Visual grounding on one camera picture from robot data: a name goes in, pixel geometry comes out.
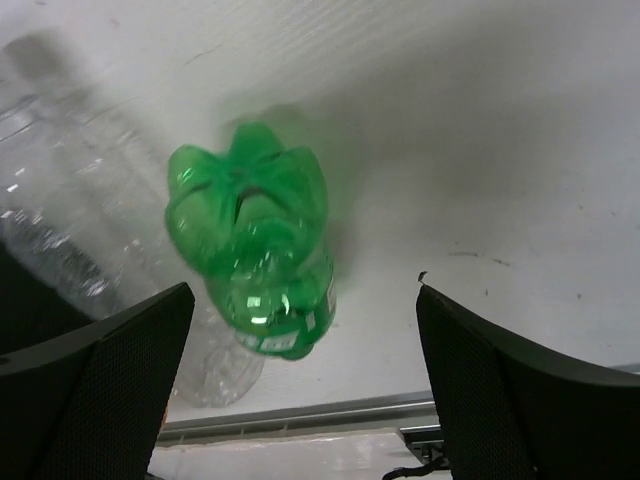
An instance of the black mark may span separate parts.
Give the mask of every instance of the black mark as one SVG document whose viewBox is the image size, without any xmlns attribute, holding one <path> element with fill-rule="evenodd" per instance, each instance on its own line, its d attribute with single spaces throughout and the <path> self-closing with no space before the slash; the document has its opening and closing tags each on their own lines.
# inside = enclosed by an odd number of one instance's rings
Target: black mark
<svg viewBox="0 0 640 480">
<path fill-rule="evenodd" d="M 476 257 L 480 256 L 479 253 L 476 252 L 451 252 L 449 254 L 450 257 Z"/>
<path fill-rule="evenodd" d="M 493 263 L 497 263 L 498 265 L 504 265 L 505 267 L 511 266 L 511 262 L 505 262 L 504 260 L 500 260 L 499 258 L 492 258 L 491 261 Z"/>
<path fill-rule="evenodd" d="M 197 59 L 199 59 L 200 57 L 203 57 L 204 55 L 208 55 L 210 53 L 215 52 L 217 49 L 219 49 L 222 45 L 216 45 L 215 47 L 209 49 L 209 50 L 205 50 L 204 52 L 199 53 L 198 55 L 196 55 L 195 57 L 191 57 L 189 60 L 187 60 L 186 62 L 184 62 L 184 66 L 189 65 L 191 62 L 195 62 Z"/>
</svg>

